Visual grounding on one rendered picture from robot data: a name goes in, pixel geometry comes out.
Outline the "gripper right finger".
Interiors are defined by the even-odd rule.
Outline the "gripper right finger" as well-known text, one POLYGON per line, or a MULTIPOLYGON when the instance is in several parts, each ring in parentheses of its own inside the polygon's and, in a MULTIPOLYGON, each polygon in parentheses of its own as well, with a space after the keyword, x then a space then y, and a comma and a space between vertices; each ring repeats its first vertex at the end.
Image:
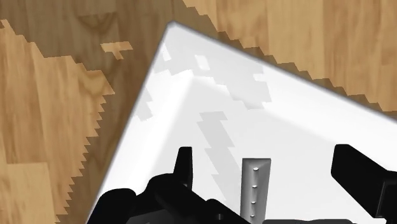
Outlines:
POLYGON ((337 144, 331 176, 372 218, 397 224, 396 171, 383 168, 349 144, 337 144))

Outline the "grey studded metal bar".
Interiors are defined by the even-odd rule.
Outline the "grey studded metal bar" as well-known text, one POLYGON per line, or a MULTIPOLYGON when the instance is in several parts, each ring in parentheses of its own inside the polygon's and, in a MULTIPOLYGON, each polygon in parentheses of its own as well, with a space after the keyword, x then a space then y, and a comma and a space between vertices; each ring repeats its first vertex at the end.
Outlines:
POLYGON ((270 158, 242 159, 240 216, 250 224, 265 219, 270 166, 270 158))

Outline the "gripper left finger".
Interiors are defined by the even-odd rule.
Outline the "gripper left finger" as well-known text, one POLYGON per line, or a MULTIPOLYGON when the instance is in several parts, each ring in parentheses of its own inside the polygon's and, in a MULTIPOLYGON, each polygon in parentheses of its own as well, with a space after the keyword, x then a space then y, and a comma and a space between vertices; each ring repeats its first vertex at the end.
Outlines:
POLYGON ((139 195, 130 188, 103 193, 87 224, 249 224, 218 200, 204 200, 192 184, 192 147, 182 146, 172 173, 152 177, 139 195))

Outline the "white table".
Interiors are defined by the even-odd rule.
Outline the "white table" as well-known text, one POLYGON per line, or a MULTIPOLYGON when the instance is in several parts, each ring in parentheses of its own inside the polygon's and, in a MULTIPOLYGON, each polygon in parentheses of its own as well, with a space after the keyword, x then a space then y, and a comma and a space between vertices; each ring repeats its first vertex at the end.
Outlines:
POLYGON ((100 186, 141 193, 193 149, 193 191, 240 210, 244 158, 269 158, 268 219, 372 218, 332 178, 336 144, 397 171, 397 121, 169 23, 100 186))

